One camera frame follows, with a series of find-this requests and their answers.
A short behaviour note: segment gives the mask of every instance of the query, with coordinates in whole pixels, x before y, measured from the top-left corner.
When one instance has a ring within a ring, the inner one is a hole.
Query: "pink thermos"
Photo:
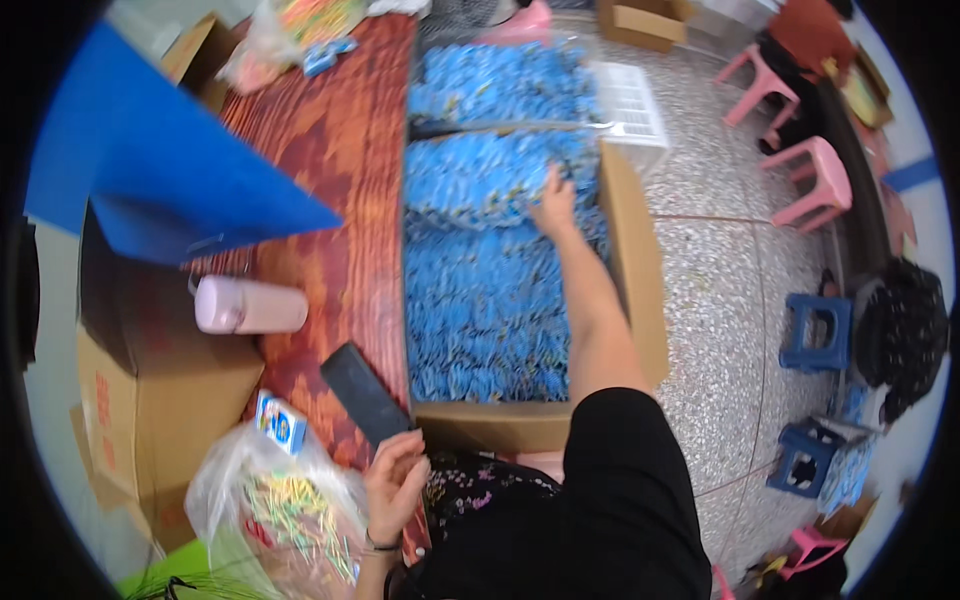
[[[306,321],[306,295],[297,288],[208,275],[194,298],[197,326],[205,333],[298,331]]]

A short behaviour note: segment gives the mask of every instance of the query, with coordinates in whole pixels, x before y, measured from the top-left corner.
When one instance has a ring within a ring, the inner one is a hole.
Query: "plastic bag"
[[[211,575],[269,598],[349,598],[367,529],[363,478],[309,429],[290,456],[254,423],[218,441],[190,483],[187,517]]]
[[[273,0],[263,0],[253,11],[247,37],[233,49],[217,79],[227,81],[238,93],[246,95],[302,62],[303,52],[280,25]]]

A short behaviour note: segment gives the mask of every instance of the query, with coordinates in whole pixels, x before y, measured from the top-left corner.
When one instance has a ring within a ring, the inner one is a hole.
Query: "smartphone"
[[[320,375],[373,450],[384,440],[413,429],[353,342],[343,344],[320,365]]]

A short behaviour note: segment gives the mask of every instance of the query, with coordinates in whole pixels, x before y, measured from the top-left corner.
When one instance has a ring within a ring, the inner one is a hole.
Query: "blue plastic stool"
[[[843,436],[810,417],[783,427],[779,442],[783,446],[783,458],[777,471],[767,477],[767,487],[806,498],[815,498],[820,493],[827,479],[833,454],[847,443]],[[807,468],[813,468],[812,476],[804,478],[798,475],[798,471],[804,469],[801,454],[809,455],[810,461],[814,463]],[[801,488],[804,481],[809,481],[810,485]]]
[[[840,371],[850,365],[850,328],[853,302],[846,298],[824,298],[809,294],[786,297],[793,309],[793,334],[790,346],[780,351],[780,366],[803,372]],[[832,321],[832,333],[822,348],[805,348],[804,335],[810,313]]]

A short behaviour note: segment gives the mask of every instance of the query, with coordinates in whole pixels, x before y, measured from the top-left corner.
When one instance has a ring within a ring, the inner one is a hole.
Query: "terrazzo floor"
[[[586,15],[555,13],[554,27],[597,34]],[[733,585],[817,514],[813,500],[764,484],[780,429],[823,410],[832,391],[829,375],[785,371],[777,360],[786,295],[815,291],[821,270],[834,266],[832,242],[822,231],[801,236],[769,224],[799,197],[783,172],[757,166],[756,138],[773,115],[755,110],[735,129],[721,122],[752,74],[712,85],[724,64],[716,57],[601,45],[604,60],[643,68],[670,140],[670,157],[643,182],[660,240],[670,349],[658,398],[687,460],[704,549]]]

